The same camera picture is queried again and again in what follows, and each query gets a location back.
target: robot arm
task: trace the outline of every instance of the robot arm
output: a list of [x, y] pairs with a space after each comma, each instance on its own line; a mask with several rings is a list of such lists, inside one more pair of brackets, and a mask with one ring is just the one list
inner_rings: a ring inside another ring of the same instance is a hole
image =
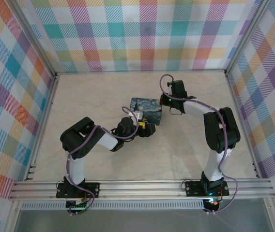
[[[140, 112], [134, 113], [138, 119], [142, 118]], [[117, 128], [115, 128], [111, 133], [105, 132], [100, 127], [96, 128], [89, 141], [81, 149], [71, 155], [72, 158], [69, 160], [69, 171], [72, 181], [77, 185], [85, 181], [85, 157], [96, 144], [104, 146], [112, 152], [118, 151], [123, 147], [124, 142], [127, 140], [115, 138], [114, 135], [121, 137], [130, 136], [135, 131], [136, 126], [138, 126], [138, 130], [135, 135], [130, 137], [130, 140], [134, 139], [135, 136], [149, 137], [155, 132], [154, 124], [139, 122], [139, 125], [136, 125], [136, 123], [134, 123], [134, 121], [129, 117], [124, 117], [118, 124]], [[60, 137], [63, 149], [67, 152], [72, 152], [83, 144], [94, 127], [94, 122], [88, 117], [71, 126], [62, 133]]]
[[[177, 99], [194, 99], [194, 96], [187, 96], [184, 89], [183, 81], [177, 80], [168, 83], [168, 95]], [[160, 104], [169, 106], [180, 110], [183, 114], [190, 114], [200, 120], [204, 121], [205, 138], [210, 148], [207, 166], [201, 175], [201, 186], [205, 193], [217, 191], [218, 188], [223, 186], [224, 178], [218, 169], [219, 163], [224, 156], [225, 139], [221, 125], [221, 121], [217, 113], [201, 104], [194, 101], [179, 101], [161, 95]], [[230, 155], [236, 143], [240, 141], [240, 132], [235, 122], [232, 110], [228, 107], [218, 109], [222, 115], [227, 131], [228, 149], [225, 160], [223, 160], [221, 167], [224, 168], [227, 157]]]

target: gray vent strip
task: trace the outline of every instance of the gray vent strip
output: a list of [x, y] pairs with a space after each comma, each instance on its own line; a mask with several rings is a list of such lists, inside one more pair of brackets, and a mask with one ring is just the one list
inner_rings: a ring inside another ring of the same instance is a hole
[[[167, 201], [100, 201], [91, 209], [114, 210], [160, 210], [160, 209], [202, 209], [203, 200], [167, 200]], [[21, 210], [65, 210], [65, 201], [28, 201], [23, 202]]]

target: white floor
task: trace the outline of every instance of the white floor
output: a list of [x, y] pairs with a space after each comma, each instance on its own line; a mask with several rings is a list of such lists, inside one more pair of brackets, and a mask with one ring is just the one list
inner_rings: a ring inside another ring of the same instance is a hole
[[[222, 72], [168, 72], [182, 79], [188, 95], [214, 107], [233, 105]], [[46, 133], [37, 158], [34, 180], [62, 180], [66, 174], [66, 153], [60, 135], [88, 116], [107, 129], [117, 126], [130, 106], [132, 97], [159, 99], [159, 79], [164, 72], [84, 73], [62, 75], [54, 99]], [[241, 132], [241, 141], [227, 161], [225, 174], [236, 178], [255, 178], [250, 151]], [[88, 180], [156, 180], [200, 178], [209, 148], [204, 124], [189, 115], [174, 116], [163, 108], [160, 126], [149, 138], [136, 138], [112, 153], [97, 145], [87, 155]]]

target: robotic arm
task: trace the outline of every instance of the robotic arm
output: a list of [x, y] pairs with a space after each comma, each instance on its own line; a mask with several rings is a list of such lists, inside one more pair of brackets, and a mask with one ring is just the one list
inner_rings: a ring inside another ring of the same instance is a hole
[[143, 121], [142, 112], [135, 111], [134, 114], [138, 122], [136, 120], [134, 122], [130, 117], [124, 117], [112, 131], [96, 126], [90, 118], [85, 117], [62, 133], [60, 137], [62, 147], [65, 151], [72, 153], [67, 167], [72, 181], [64, 177], [64, 183], [57, 187], [59, 190], [57, 198], [84, 198], [84, 191], [76, 188], [75, 185], [83, 189], [91, 189], [92, 185], [95, 185], [85, 182], [84, 163], [86, 155], [96, 144], [115, 152], [121, 149], [125, 142], [132, 141], [136, 136], [149, 137], [155, 133], [155, 125]]
[[[207, 166], [201, 174], [200, 181], [185, 182], [187, 196], [221, 196], [229, 195], [227, 183], [224, 181], [220, 167], [223, 168], [226, 158], [230, 155], [236, 143], [240, 141], [240, 132], [235, 122], [232, 110], [228, 107], [215, 109], [208, 105], [195, 101], [194, 96], [188, 96], [184, 89], [183, 81], [177, 80], [168, 83], [169, 91], [160, 98], [160, 104], [180, 110], [183, 114], [190, 114], [204, 121], [205, 138], [210, 148]], [[124, 117], [117, 128], [107, 131], [104, 128], [95, 126], [94, 122], [86, 117], [67, 129], [61, 135], [62, 147], [65, 151], [72, 153], [67, 168], [73, 183], [64, 177], [64, 183], [59, 184], [57, 198], [84, 198], [84, 190], [89, 189], [98, 196], [100, 183], [86, 183], [84, 176], [85, 156], [96, 145], [100, 144], [108, 150], [115, 152], [123, 147], [124, 142], [129, 142], [135, 136], [149, 137], [155, 132], [155, 125], [142, 121], [142, 112], [134, 112], [138, 121], [134, 122], [129, 117]], [[224, 122], [227, 137], [223, 130]], [[225, 140], [228, 148], [225, 154]]]
[[168, 83], [168, 87], [168, 93], [163, 93], [161, 95], [161, 105], [178, 109], [183, 114], [190, 114], [204, 121], [205, 138], [210, 148], [210, 154], [207, 166], [201, 174], [200, 186], [196, 187], [202, 187], [204, 194], [208, 195], [218, 192], [218, 189], [224, 185], [224, 177], [218, 168], [219, 164], [222, 162], [221, 167], [223, 168], [225, 166], [227, 157], [230, 155], [232, 149], [241, 138], [232, 110], [228, 107], [217, 109], [223, 117], [228, 138], [226, 157], [222, 161], [225, 149], [225, 138], [217, 112], [210, 109], [206, 105], [197, 104], [195, 101], [175, 100], [191, 100], [196, 98], [194, 96], [187, 95], [182, 80], [172, 81]]

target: plaid fabric backdrop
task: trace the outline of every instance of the plaid fabric backdrop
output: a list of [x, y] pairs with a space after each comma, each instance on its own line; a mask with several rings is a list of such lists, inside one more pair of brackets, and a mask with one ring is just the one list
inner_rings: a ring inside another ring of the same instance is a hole
[[259, 169], [275, 188], [275, 0], [233, 70], [230, 82]]
[[18, 0], [60, 72], [223, 69], [259, 1]]
[[14, 182], [25, 173], [51, 80], [0, 0], [0, 227]]

